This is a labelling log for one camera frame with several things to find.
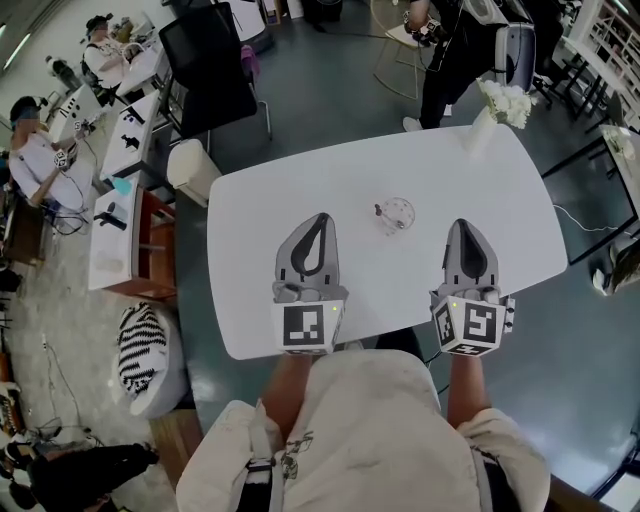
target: ceiling light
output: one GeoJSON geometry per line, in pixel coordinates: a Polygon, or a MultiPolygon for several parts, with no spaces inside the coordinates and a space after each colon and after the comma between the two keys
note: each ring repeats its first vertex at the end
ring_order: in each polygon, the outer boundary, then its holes
{"type": "Polygon", "coordinates": [[[627,9],[624,4],[620,1],[620,0],[613,0],[613,2],[620,7],[620,9],[625,13],[625,14],[629,14],[629,9],[627,9]]]}
{"type": "Polygon", "coordinates": [[[13,53],[11,54],[11,57],[9,57],[9,59],[7,60],[7,63],[4,65],[4,68],[2,68],[3,70],[5,70],[5,69],[7,69],[9,67],[9,64],[11,64],[13,59],[16,58],[16,55],[18,55],[18,52],[27,43],[27,41],[29,40],[30,37],[31,37],[31,34],[27,34],[26,36],[24,36],[22,38],[22,41],[20,41],[20,44],[18,45],[18,47],[15,50],[13,50],[13,53]]]}

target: sneaker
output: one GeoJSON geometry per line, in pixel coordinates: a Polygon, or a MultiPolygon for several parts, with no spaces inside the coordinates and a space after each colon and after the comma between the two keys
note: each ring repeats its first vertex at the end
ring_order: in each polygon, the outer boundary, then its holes
{"type": "Polygon", "coordinates": [[[402,120],[402,126],[404,127],[405,132],[419,132],[422,130],[420,121],[414,119],[413,117],[405,117],[402,120]]]}
{"type": "Polygon", "coordinates": [[[618,254],[620,254],[620,251],[616,249],[616,245],[611,244],[611,246],[609,247],[609,259],[611,260],[611,264],[614,267],[616,266],[616,263],[618,261],[618,254]]]}
{"type": "Polygon", "coordinates": [[[593,287],[598,290],[602,295],[607,296],[609,295],[606,290],[604,289],[604,282],[605,282],[605,278],[606,276],[604,275],[604,273],[602,272],[602,270],[597,269],[594,273],[593,273],[593,277],[591,278],[591,282],[593,283],[593,287]]]}

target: blue object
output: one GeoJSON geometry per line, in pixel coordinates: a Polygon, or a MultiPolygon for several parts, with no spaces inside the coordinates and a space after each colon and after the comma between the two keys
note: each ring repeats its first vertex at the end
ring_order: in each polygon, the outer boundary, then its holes
{"type": "Polygon", "coordinates": [[[113,183],[113,188],[115,188],[120,195],[128,196],[131,193],[131,182],[122,178],[111,178],[111,183],[113,183]]]}

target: wall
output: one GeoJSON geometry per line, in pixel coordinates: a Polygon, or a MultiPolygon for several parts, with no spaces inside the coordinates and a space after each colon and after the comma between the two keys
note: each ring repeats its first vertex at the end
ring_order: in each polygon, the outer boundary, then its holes
{"type": "Polygon", "coordinates": [[[80,41],[85,35],[85,24],[97,14],[113,13],[114,20],[123,16],[136,19],[144,11],[156,28],[162,28],[175,19],[169,7],[160,0],[72,0],[51,18],[39,32],[31,36],[27,45],[13,61],[11,68],[0,79],[0,115],[9,117],[13,103],[21,96],[48,96],[62,87],[49,76],[45,57],[61,57],[72,67],[78,66],[84,51],[80,41]]]}

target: vase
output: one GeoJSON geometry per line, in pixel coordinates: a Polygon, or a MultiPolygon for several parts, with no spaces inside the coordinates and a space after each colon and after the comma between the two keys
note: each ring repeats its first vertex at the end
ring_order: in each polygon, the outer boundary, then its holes
{"type": "Polygon", "coordinates": [[[484,154],[497,125],[498,122],[491,116],[489,107],[484,107],[469,128],[464,140],[465,149],[472,158],[479,158],[484,154]]]}

